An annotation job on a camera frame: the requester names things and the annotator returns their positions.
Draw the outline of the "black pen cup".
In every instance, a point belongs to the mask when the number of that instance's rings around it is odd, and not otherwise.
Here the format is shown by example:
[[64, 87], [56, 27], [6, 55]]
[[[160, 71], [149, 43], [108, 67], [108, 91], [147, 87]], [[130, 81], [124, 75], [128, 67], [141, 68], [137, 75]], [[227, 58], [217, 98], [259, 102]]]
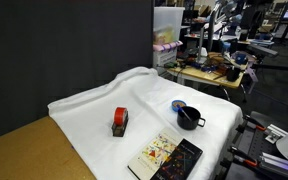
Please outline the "black pen cup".
[[239, 74], [241, 72], [240, 68], [237, 68], [235, 66], [232, 66], [228, 71], [227, 71], [227, 75], [226, 78], [228, 81], [230, 82], [234, 82], [239, 78]]

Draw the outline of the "red tape roll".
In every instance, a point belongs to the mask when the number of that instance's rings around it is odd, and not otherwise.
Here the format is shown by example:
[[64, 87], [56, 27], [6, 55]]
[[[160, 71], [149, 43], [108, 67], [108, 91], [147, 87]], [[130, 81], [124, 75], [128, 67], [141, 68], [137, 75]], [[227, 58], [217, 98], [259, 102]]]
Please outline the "red tape roll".
[[126, 120], [127, 109], [124, 107], [117, 107], [114, 114], [114, 123], [116, 125], [123, 125]]

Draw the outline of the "black mug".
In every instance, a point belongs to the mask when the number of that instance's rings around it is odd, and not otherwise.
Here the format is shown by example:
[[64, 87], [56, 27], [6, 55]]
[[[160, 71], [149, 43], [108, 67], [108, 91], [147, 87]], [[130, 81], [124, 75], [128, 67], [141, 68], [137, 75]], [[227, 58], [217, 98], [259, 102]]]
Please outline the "black mug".
[[193, 107], [183, 106], [178, 110], [177, 124], [185, 130], [194, 130], [198, 126], [204, 127], [206, 120], [201, 113]]

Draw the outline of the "blue bowl of cereal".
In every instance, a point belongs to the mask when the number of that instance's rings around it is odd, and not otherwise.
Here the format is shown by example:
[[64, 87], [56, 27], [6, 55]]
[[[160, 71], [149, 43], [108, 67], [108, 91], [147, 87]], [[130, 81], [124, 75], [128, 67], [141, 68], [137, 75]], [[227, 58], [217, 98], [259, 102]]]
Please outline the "blue bowl of cereal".
[[171, 107], [174, 112], [177, 112], [180, 108], [184, 107], [185, 105], [186, 103], [182, 100], [174, 100], [171, 103]]

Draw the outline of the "cluttered wooden desk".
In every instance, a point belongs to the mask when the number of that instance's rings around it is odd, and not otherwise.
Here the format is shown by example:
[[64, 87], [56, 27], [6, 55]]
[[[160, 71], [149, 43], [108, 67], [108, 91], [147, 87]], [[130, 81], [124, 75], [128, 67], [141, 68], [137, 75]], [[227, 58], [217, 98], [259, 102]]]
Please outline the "cluttered wooden desk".
[[184, 85], [186, 80], [195, 81], [198, 83], [205, 83], [215, 86], [224, 86], [228, 88], [236, 89], [240, 86], [244, 73], [241, 72], [238, 78], [231, 82], [226, 77], [221, 77], [219, 74], [214, 72], [203, 72], [200, 69], [196, 69], [191, 66], [182, 68], [169, 68], [167, 72], [178, 78], [177, 82]]

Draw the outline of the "white tablecloth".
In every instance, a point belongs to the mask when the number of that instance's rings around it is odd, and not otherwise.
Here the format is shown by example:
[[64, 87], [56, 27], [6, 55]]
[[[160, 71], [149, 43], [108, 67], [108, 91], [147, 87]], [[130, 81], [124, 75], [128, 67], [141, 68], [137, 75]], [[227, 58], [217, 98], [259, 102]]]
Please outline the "white tablecloth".
[[[205, 126], [192, 131], [180, 128], [171, 108], [174, 100], [199, 110]], [[123, 137], [114, 137], [111, 129], [117, 107], [126, 108], [129, 117]], [[211, 180], [234, 128], [242, 122], [239, 106], [145, 67], [120, 73], [106, 85], [55, 101], [48, 108], [98, 180], [135, 180], [128, 162], [165, 127], [203, 150], [188, 179]]]

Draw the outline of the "clear plastic storage bin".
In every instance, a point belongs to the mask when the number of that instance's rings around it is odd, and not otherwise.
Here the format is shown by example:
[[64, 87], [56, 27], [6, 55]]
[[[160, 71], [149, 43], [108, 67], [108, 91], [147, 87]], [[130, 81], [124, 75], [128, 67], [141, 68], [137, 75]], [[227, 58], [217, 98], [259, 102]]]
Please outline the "clear plastic storage bin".
[[161, 69], [176, 59], [183, 7], [155, 7], [153, 20], [153, 67]]

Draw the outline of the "black and white book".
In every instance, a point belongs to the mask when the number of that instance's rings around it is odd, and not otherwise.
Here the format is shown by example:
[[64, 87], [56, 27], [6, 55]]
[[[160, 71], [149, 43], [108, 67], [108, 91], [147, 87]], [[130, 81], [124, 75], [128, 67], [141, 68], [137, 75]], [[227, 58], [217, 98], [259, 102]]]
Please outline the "black and white book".
[[161, 130], [128, 163], [139, 180], [186, 180], [203, 151], [170, 128]]

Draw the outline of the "brown cork table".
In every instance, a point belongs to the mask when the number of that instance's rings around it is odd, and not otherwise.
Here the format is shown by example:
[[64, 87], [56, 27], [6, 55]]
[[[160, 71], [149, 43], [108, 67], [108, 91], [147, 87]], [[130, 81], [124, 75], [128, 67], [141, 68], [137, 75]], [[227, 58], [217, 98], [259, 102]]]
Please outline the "brown cork table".
[[52, 118], [0, 137], [0, 180], [96, 180]]

